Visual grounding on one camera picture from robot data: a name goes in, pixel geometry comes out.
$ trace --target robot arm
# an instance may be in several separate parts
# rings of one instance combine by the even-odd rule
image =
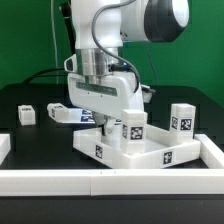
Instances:
[[[175,40],[188,23],[187,0],[72,0],[71,10],[77,53],[65,67],[72,103],[113,119],[125,109],[143,111],[137,70],[119,48],[125,40]],[[129,71],[111,69],[124,63]]]

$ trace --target green backdrop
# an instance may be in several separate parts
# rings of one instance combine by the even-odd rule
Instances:
[[[70,56],[59,12],[63,2],[55,0],[60,66]],[[197,87],[224,106],[224,1],[190,0],[189,3],[190,23],[178,40],[171,44],[127,43],[123,56],[136,65],[144,84],[155,85],[148,48],[160,85]],[[0,88],[20,83],[39,70],[55,67],[50,8],[50,0],[1,2]]]

